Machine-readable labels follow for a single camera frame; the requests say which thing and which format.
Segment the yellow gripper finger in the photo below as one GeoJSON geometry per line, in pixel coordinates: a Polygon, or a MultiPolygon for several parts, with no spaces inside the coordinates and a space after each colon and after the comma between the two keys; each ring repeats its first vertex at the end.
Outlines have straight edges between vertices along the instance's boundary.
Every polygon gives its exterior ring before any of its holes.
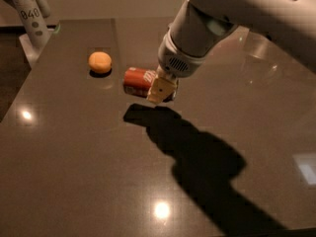
{"type": "Polygon", "coordinates": [[[173,101],[178,89],[178,81],[170,81],[157,76],[148,91],[147,100],[153,104],[173,101]]]}
{"type": "Polygon", "coordinates": [[[170,82],[175,81],[175,76],[172,73],[165,71],[161,66],[157,67],[156,73],[157,73],[157,76],[159,78],[163,78],[163,79],[168,80],[170,82]]]}

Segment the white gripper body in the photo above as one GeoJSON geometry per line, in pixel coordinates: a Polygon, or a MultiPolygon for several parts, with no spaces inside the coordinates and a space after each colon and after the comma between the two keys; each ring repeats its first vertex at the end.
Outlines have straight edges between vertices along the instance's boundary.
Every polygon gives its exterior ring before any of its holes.
{"type": "Polygon", "coordinates": [[[158,48],[159,66],[177,78],[192,76],[204,61],[205,57],[194,57],[179,50],[173,43],[170,31],[163,37],[158,48]]]}

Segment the white numbered robot base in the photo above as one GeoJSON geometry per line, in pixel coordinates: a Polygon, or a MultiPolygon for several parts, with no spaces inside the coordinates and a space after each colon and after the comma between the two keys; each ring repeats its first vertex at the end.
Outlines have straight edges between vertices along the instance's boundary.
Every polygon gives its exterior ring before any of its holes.
{"type": "Polygon", "coordinates": [[[34,67],[46,46],[51,32],[45,18],[50,16],[46,0],[3,0],[13,7],[24,26],[26,33],[19,37],[26,60],[34,67]]]}

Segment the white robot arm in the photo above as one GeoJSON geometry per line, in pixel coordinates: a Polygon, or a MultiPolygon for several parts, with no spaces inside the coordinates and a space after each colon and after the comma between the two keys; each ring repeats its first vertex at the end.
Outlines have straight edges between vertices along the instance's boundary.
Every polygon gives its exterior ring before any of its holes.
{"type": "Polygon", "coordinates": [[[158,105],[172,96],[178,80],[240,26],[316,68],[316,0],[185,0],[160,44],[147,100],[158,105]]]}

